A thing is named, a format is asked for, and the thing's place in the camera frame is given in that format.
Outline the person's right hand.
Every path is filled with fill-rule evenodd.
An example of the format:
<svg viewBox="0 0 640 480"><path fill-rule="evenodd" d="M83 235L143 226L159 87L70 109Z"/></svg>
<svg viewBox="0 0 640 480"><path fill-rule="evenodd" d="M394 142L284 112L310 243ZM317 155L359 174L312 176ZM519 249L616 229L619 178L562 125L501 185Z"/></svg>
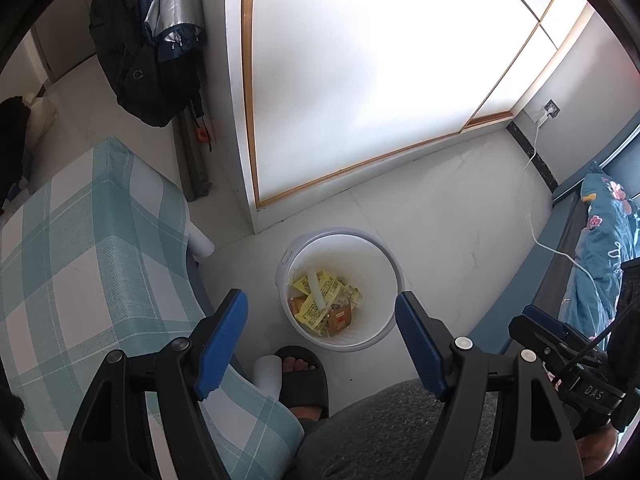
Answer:
<svg viewBox="0 0 640 480"><path fill-rule="evenodd" d="M582 471L586 477L595 474L608 463L615 452L617 436L618 431L607 424L577 441Z"/></svg>

